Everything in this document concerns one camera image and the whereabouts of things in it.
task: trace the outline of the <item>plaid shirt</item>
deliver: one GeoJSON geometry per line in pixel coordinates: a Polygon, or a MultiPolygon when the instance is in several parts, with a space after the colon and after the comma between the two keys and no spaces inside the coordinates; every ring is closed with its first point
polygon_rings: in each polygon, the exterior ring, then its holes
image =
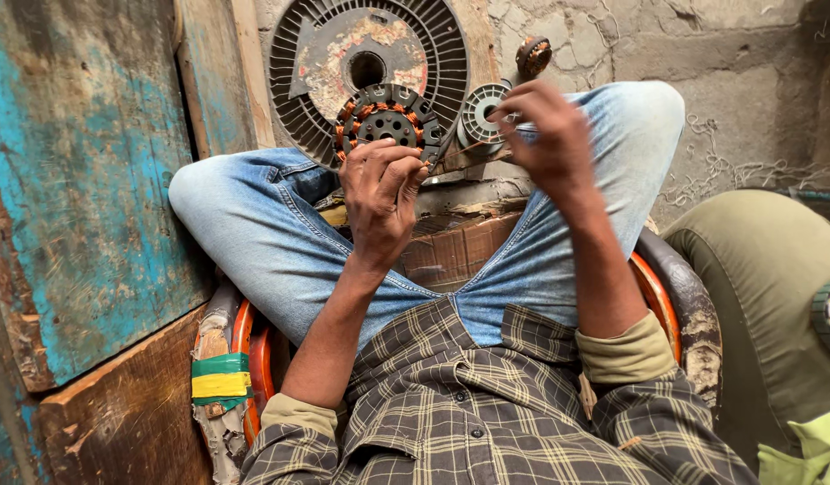
{"type": "Polygon", "coordinates": [[[243,483],[755,483],[678,367],[580,401],[575,331],[514,304],[482,348],[443,298],[394,318],[349,381],[343,445],[266,426],[243,483]]]}

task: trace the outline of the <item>hole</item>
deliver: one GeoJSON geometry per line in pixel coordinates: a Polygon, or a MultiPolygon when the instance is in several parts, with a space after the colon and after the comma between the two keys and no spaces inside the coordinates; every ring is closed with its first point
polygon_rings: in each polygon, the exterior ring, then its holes
{"type": "Polygon", "coordinates": [[[363,51],[356,53],[349,61],[349,74],[356,89],[370,84],[379,84],[385,78],[385,63],[376,54],[363,51]]]}

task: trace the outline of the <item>man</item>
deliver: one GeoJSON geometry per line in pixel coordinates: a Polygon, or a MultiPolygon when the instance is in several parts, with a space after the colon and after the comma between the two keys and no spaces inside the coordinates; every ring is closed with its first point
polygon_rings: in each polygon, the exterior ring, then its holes
{"type": "Polygon", "coordinates": [[[312,208],[336,178],[295,150],[176,174],[181,220],[299,345],[243,482],[754,482],[711,432],[627,264],[681,134],[679,94],[619,83],[564,97],[535,81],[492,118],[538,190],[449,294],[390,271],[427,176],[417,150],[381,140],[348,157],[354,246],[312,208]],[[511,112],[536,124],[533,143],[501,121],[511,112]],[[580,369],[599,398],[591,422],[580,369]]]}

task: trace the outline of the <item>circular fan cover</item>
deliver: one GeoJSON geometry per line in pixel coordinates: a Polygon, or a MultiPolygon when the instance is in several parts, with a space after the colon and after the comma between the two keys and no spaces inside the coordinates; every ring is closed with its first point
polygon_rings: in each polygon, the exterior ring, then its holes
{"type": "Polygon", "coordinates": [[[274,31],[270,69],[286,134],[332,170],[335,119],[357,91],[409,88],[447,137],[468,88],[465,37],[444,0],[294,0],[274,31]]]}

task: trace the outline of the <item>cardboard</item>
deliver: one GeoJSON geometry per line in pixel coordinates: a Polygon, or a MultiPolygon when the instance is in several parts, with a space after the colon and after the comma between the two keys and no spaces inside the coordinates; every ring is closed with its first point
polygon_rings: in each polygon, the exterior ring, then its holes
{"type": "Polygon", "coordinates": [[[450,229],[413,239],[397,270],[434,292],[454,292],[471,280],[505,243],[522,211],[477,217],[450,229]]]}

